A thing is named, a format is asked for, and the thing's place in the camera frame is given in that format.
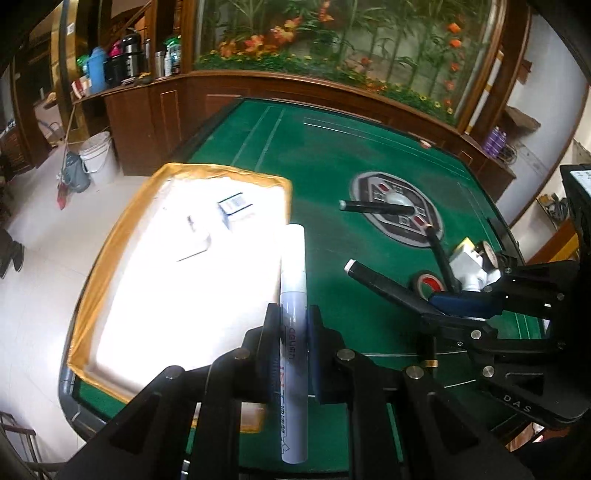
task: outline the chair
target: chair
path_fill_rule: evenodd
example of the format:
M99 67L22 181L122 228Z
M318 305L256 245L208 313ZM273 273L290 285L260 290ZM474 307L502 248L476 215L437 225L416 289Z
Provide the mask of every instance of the chair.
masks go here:
M24 436L32 462L23 460L8 439L7 432ZM12 415L0 411L0 478L11 480L46 480L52 479L52 473L57 472L63 463L42 463L35 451L33 437L35 430L26 429L17 424Z

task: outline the white bucket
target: white bucket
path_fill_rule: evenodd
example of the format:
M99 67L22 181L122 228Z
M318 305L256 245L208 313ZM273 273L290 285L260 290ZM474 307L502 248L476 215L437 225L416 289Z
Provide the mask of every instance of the white bucket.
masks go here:
M109 132L101 132L86 140L80 147L84 171L97 186L107 185L117 178L119 164L113 151Z

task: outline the wooden counter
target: wooden counter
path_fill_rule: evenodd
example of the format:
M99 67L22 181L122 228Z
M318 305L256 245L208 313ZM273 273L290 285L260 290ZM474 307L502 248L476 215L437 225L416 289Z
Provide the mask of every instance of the wooden counter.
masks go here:
M378 121L460 158L497 200L515 178L467 135L407 105L327 80L246 70L201 70L148 85L116 87L79 100L105 101L119 161L126 175L152 175L173 151L220 108L240 96L319 105Z

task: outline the glass window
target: glass window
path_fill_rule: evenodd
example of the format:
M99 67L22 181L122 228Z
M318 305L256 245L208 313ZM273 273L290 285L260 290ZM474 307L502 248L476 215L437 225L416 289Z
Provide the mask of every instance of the glass window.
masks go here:
M455 124L489 45L496 0L204 0L196 69L313 76Z

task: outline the bucket handle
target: bucket handle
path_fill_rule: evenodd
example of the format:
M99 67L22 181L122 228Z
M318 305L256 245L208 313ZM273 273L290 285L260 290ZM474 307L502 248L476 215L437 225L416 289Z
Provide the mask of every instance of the bucket handle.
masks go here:
M96 173L101 168L103 168L105 166L105 163L107 162L107 156L109 155L109 150L111 149L112 143L113 143L113 140L109 139L109 146L107 147L107 151L105 152L105 159L103 160L103 163L100 164L99 168L97 168L96 170L86 170L86 162L84 160L82 160L82 170L84 170L86 173Z

